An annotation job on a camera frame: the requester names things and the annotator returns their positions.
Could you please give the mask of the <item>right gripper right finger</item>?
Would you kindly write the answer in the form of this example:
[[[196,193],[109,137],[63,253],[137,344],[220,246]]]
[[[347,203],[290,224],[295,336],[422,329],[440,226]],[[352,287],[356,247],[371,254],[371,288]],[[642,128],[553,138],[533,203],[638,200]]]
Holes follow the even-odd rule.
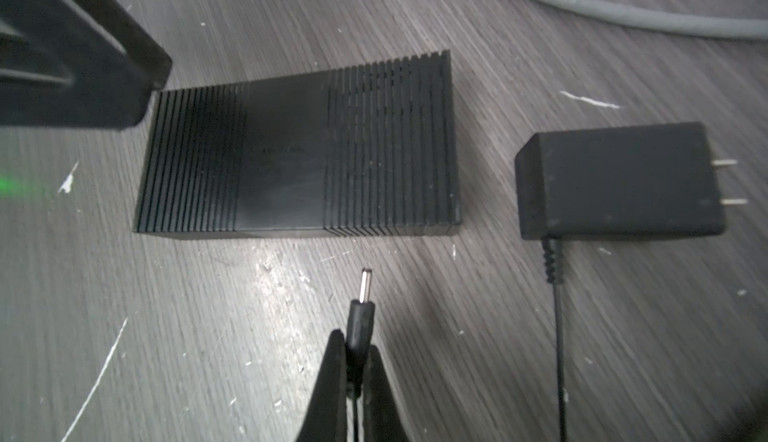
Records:
[[[365,442],[409,442],[379,349],[372,345],[362,376],[362,425]]]

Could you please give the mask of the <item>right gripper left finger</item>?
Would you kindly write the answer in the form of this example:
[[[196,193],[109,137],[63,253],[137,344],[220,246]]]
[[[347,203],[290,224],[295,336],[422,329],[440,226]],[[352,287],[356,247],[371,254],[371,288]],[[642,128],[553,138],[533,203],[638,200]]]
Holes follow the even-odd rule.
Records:
[[[347,364],[343,332],[330,332],[296,441],[347,440]]]

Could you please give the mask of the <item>small black adapter with cable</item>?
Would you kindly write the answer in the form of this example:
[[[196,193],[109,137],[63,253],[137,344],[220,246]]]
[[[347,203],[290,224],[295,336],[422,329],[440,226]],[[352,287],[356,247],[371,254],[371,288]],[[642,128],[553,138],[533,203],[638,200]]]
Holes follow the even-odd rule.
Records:
[[[538,240],[552,287],[559,438],[567,440],[563,279],[565,240],[666,240],[722,234],[726,209],[700,122],[538,132],[514,160],[520,234]]]

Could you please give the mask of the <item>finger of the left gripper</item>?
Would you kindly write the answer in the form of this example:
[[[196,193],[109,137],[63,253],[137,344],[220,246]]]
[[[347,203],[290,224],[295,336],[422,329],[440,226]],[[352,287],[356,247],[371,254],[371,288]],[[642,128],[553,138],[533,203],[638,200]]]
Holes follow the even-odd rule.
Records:
[[[117,0],[1,0],[4,126],[136,126],[171,68]]]

